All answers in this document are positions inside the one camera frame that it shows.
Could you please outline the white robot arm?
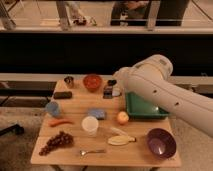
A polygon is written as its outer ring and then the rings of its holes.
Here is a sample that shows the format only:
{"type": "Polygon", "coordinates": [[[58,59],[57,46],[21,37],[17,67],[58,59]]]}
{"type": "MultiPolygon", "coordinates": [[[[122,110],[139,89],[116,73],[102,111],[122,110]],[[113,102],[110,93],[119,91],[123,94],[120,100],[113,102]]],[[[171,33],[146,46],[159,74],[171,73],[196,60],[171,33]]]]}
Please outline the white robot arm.
{"type": "Polygon", "coordinates": [[[180,88],[167,81],[173,71],[171,61],[152,55],[132,67],[122,67],[113,77],[127,91],[175,114],[213,138],[213,99],[180,88]]]}

